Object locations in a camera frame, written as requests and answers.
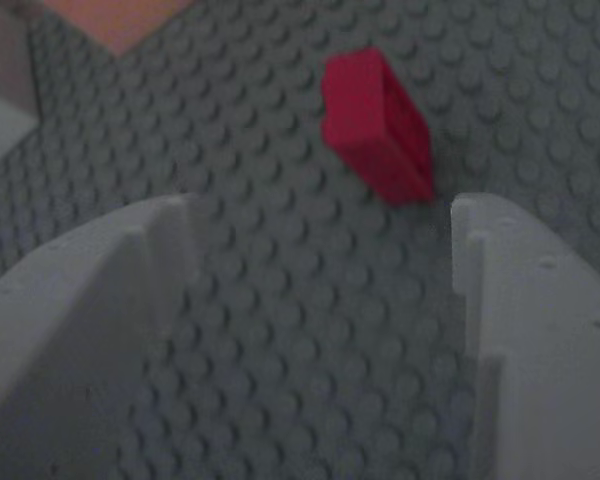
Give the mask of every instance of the red lego brick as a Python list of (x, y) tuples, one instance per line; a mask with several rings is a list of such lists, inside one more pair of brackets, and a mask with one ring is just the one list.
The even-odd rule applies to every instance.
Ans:
[(329, 59), (322, 80), (325, 142), (387, 203), (434, 197), (429, 129), (382, 53)]

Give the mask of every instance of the white surface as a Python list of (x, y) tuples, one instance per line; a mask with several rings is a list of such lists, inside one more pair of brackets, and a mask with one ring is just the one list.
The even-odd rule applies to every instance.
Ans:
[(600, 276), (495, 196), (452, 206), (453, 285), (478, 360), (482, 480), (600, 480)]
[(0, 280), (0, 479), (103, 478), (149, 347), (194, 276), (189, 197), (63, 235)]
[(0, 9), (0, 158), (37, 125), (24, 24)]

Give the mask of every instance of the gray lego wall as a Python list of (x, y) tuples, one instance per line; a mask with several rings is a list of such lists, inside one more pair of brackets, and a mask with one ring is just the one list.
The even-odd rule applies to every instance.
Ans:
[(478, 362), (470, 478), (600, 480), (600, 275), (496, 195), (457, 196), (451, 224)]
[[(321, 141), (324, 60), (369, 44), (431, 127), (433, 205), (387, 208)], [(119, 61), (52, 15), (31, 45), (44, 122), (0, 164), (0, 275), (125, 203), (204, 204), (112, 478), (466, 478), (450, 201), (513, 200), (600, 271), (600, 1), (199, 0)]]
[(143, 360), (196, 276), (189, 197), (117, 209), (0, 278), (0, 480), (106, 478)]

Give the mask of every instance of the gray baseplate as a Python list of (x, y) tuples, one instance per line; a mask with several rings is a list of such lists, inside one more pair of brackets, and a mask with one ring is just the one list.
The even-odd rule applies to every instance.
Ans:
[[(429, 122), (433, 205), (387, 208), (320, 138), (325, 58), (370, 44)], [(50, 14), (31, 45), (44, 122), (0, 163), (0, 275), (142, 198), (206, 218), (111, 478), (466, 478), (450, 201), (513, 200), (600, 271), (600, 1), (198, 0), (118, 61)]]

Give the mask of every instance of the orange surface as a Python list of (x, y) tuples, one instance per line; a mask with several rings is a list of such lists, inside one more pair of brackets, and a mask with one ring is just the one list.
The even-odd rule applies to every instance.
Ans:
[(45, 0), (44, 3), (120, 55), (193, 0)]

